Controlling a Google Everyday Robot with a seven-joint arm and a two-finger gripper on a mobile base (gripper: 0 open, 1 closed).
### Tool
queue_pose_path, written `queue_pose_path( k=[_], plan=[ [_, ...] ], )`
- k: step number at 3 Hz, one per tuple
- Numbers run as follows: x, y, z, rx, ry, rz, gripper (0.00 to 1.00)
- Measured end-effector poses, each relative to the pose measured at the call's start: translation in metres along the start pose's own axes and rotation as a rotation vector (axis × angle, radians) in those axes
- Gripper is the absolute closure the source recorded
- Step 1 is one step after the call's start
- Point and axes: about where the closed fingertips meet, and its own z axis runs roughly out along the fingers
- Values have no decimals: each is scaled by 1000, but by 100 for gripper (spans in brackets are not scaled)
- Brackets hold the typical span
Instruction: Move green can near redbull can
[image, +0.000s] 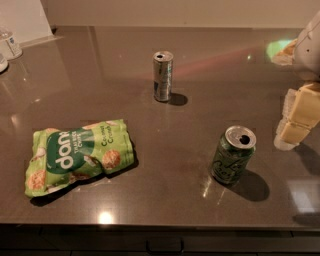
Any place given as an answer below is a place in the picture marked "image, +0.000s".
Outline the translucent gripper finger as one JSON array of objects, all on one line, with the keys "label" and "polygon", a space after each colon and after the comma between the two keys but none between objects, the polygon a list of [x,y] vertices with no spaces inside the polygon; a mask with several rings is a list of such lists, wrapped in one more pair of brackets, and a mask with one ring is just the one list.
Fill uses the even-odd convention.
[{"label": "translucent gripper finger", "polygon": [[296,144],[291,144],[285,142],[281,138],[281,133],[283,132],[285,125],[288,122],[289,114],[292,110],[293,103],[296,98],[296,90],[289,89],[284,98],[283,109],[282,109],[282,119],[279,121],[279,124],[276,129],[276,135],[274,138],[274,146],[282,151],[290,151],[296,147]]}]

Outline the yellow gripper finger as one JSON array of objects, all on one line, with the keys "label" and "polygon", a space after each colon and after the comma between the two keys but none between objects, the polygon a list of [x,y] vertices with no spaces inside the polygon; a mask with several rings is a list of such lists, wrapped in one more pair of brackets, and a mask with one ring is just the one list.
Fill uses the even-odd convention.
[{"label": "yellow gripper finger", "polygon": [[281,138],[298,145],[320,122],[320,84],[305,83],[296,90],[296,98]]}]

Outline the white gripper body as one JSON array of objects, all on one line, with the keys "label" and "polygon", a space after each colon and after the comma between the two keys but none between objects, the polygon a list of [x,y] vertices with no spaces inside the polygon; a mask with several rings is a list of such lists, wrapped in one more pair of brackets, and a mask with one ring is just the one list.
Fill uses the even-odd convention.
[{"label": "white gripper body", "polygon": [[297,38],[293,68],[304,81],[320,81],[320,11]]}]

